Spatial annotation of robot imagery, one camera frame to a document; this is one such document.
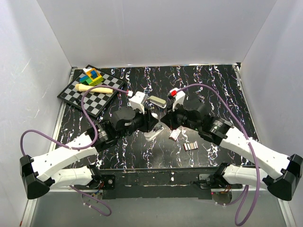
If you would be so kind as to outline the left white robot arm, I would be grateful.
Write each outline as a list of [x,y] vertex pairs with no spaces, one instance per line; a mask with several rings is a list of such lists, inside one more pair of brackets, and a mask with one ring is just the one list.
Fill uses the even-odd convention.
[[36,199],[50,189],[69,185],[98,188],[107,179],[95,166],[73,169],[67,166],[115,146],[119,139],[136,131],[143,132],[146,140],[153,140],[162,130],[157,114],[123,107],[64,146],[36,157],[23,154],[19,160],[20,175],[27,198]]

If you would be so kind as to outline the grey beige stapler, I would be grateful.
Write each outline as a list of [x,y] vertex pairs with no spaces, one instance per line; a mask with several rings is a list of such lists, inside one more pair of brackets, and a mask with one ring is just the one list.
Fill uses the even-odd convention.
[[149,97],[149,101],[150,101],[150,103],[152,103],[152,104],[154,104],[154,105],[156,105],[156,106],[158,106],[158,107],[160,107],[162,109],[164,109],[166,107],[166,105],[167,105],[167,101],[166,100],[161,99],[161,98],[156,97],[156,96],[150,96]]

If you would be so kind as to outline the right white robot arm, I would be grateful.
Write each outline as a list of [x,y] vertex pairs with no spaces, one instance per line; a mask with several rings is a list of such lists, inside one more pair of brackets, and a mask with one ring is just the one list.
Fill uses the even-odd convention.
[[255,164],[255,169],[222,164],[214,174],[214,182],[220,188],[229,184],[259,185],[284,201],[291,201],[303,174],[303,158],[278,153],[245,138],[243,132],[231,122],[211,116],[206,106],[198,99],[184,105],[168,106],[161,122],[171,130],[180,126],[195,130],[205,141],[233,151]]

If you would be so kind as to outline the white stapler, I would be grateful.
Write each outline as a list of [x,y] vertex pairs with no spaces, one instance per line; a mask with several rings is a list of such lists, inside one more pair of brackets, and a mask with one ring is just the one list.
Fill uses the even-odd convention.
[[163,131],[163,125],[158,120],[158,116],[155,113],[146,113],[144,115],[144,124],[142,126],[142,132],[147,141],[151,141],[156,138]]

